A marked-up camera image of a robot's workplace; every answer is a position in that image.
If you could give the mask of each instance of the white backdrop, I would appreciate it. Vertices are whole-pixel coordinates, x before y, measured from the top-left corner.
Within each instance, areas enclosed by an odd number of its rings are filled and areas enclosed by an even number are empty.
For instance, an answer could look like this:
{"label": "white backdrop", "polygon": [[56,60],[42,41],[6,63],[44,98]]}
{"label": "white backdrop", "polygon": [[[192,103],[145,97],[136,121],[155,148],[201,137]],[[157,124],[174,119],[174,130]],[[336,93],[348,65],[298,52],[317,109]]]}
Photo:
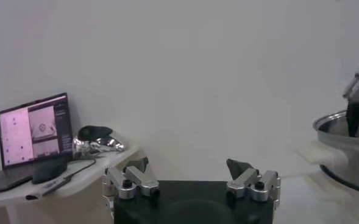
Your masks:
{"label": "white backdrop", "polygon": [[357,70],[359,0],[0,0],[0,110],[66,91],[75,131],[114,128],[161,180],[308,172],[294,150]]}

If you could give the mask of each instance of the white table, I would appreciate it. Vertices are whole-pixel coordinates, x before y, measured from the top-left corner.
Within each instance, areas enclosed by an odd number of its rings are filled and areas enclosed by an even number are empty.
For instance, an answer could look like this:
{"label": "white table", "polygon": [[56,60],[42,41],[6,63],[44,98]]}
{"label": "white table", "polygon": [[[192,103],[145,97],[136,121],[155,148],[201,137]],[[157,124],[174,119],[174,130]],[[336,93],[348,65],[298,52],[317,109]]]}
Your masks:
{"label": "white table", "polygon": [[[103,153],[100,154],[101,156],[104,156],[103,158],[97,159],[97,162],[95,165],[81,171],[80,173],[73,176],[73,179],[70,183],[67,185],[61,187],[60,189],[57,189],[54,193],[51,195],[48,195],[42,199],[39,199],[41,201],[45,201],[47,198],[57,198],[57,197],[68,197],[71,195],[74,195],[89,185],[91,185],[94,181],[97,181],[101,178],[102,172],[106,167],[109,166],[117,166],[121,162],[123,162],[125,159],[129,158],[133,154],[135,154],[137,151],[139,151],[140,147],[137,145],[130,146],[126,151],[122,153]],[[62,175],[59,178],[65,177],[87,165],[92,163],[92,161],[73,161],[68,164],[67,170],[62,173]],[[26,196],[35,192],[37,189],[43,187],[45,183],[33,185],[31,182],[22,184],[14,189],[11,189],[9,191],[1,192],[0,193],[0,206],[6,206],[7,213],[10,216],[15,216],[13,213],[15,211],[13,210],[13,206],[20,205],[24,203],[31,203],[32,201],[37,200],[26,200]]]}

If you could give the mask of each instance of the cable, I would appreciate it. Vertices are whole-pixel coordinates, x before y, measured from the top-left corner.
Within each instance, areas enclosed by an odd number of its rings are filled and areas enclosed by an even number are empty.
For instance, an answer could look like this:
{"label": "cable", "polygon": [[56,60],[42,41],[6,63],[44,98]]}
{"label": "cable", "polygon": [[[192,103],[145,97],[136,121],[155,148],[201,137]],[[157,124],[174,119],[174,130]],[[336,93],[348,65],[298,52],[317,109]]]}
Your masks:
{"label": "cable", "polygon": [[87,165],[87,166],[85,166],[85,167],[83,167],[83,168],[79,169],[78,171],[75,171],[75,172],[73,172],[73,173],[69,174],[69,175],[68,175],[68,176],[66,176],[64,179],[67,179],[67,178],[72,178],[72,177],[73,177],[73,176],[75,176],[77,173],[79,173],[79,172],[81,172],[81,171],[83,171],[83,170],[85,170],[85,169],[89,168],[90,166],[92,166],[92,165],[96,164],[96,159],[77,159],[77,160],[92,160],[93,162],[92,162],[92,163],[90,163],[89,165]]}

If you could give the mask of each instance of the black object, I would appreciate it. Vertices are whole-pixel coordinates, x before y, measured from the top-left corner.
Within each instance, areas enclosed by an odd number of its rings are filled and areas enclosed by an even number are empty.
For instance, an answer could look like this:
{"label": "black object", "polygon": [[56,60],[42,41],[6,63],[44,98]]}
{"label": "black object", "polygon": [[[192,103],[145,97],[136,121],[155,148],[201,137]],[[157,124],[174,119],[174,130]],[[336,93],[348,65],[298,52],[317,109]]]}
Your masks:
{"label": "black object", "polygon": [[359,103],[350,102],[348,104],[346,121],[349,127],[349,136],[356,137],[359,129]]}
{"label": "black object", "polygon": [[0,192],[7,191],[33,179],[35,171],[52,163],[65,163],[68,157],[40,161],[39,163],[23,164],[0,171]]}
{"label": "black object", "polygon": [[77,138],[81,141],[95,141],[111,133],[113,133],[113,130],[108,127],[85,126],[78,131]]}
{"label": "black object", "polygon": [[225,181],[159,181],[153,202],[140,189],[132,200],[115,201],[115,224],[271,224],[273,202],[259,203],[249,195],[230,207]]}
{"label": "black object", "polygon": [[33,175],[33,184],[40,184],[53,180],[67,169],[67,163],[53,163],[39,167]]}
{"label": "black object", "polygon": [[227,159],[227,166],[232,179],[237,179],[247,169],[253,168],[249,163],[239,162],[233,159]]}
{"label": "black object", "polygon": [[31,166],[0,170],[0,192],[10,190],[32,179],[34,168]]}

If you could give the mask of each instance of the metal bowl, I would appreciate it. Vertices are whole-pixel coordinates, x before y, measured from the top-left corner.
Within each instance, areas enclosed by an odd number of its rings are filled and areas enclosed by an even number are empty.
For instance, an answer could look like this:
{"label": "metal bowl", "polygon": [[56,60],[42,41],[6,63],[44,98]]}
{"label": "metal bowl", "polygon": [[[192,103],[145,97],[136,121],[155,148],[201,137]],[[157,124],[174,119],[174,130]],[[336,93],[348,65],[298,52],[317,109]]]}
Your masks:
{"label": "metal bowl", "polygon": [[359,138],[349,137],[345,116],[345,110],[324,116],[313,123],[313,128],[318,132],[320,142],[341,150],[348,158],[346,167],[321,166],[322,170],[339,182],[359,191]]}

